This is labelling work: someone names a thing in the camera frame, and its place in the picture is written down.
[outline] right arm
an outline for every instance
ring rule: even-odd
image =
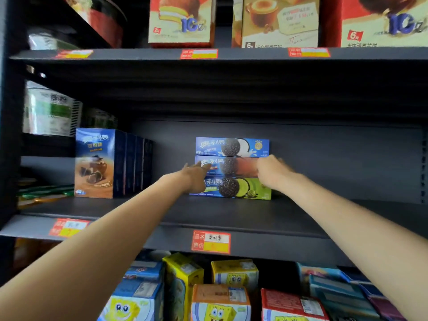
[[[257,167],[260,182],[305,210],[408,321],[426,318],[427,239],[332,193],[273,155],[260,158]]]

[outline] green oreo cookie box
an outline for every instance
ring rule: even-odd
[[[231,176],[206,176],[205,191],[195,196],[270,200],[272,190],[260,183],[258,178]]]

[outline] forearm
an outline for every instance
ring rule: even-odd
[[[2,320],[96,320],[183,183],[162,177],[31,264],[0,289]]]
[[[317,185],[282,178],[280,191],[305,210],[409,320],[425,318],[428,241]]]

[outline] red and white box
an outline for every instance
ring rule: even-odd
[[[262,321],[328,321],[321,302],[311,297],[261,289]]]
[[[428,0],[323,0],[323,46],[428,46]]]

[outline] left arm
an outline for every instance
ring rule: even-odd
[[[205,189],[209,167],[161,177],[35,261],[0,288],[2,321],[96,320],[164,214]]]

